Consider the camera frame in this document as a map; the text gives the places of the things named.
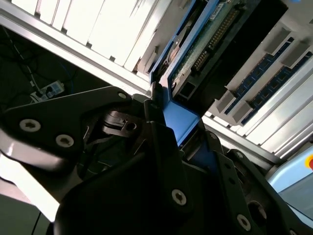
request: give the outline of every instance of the memory slot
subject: memory slot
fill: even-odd
[[[240,86],[233,92],[236,99],[234,102],[226,109],[225,114],[229,112],[236,106],[236,104],[244,97],[244,95],[252,88],[252,86],[262,77],[262,75],[269,69],[269,67],[278,59],[281,54],[291,45],[294,41],[293,37],[290,37],[284,45],[276,52],[275,55],[266,54],[259,63],[254,67],[254,69],[248,74],[248,76],[242,81]]]
[[[246,124],[263,105],[312,57],[312,52],[308,52],[294,67],[290,69],[283,66],[277,74],[264,86],[262,90],[253,98],[249,105],[253,111],[242,120]]]

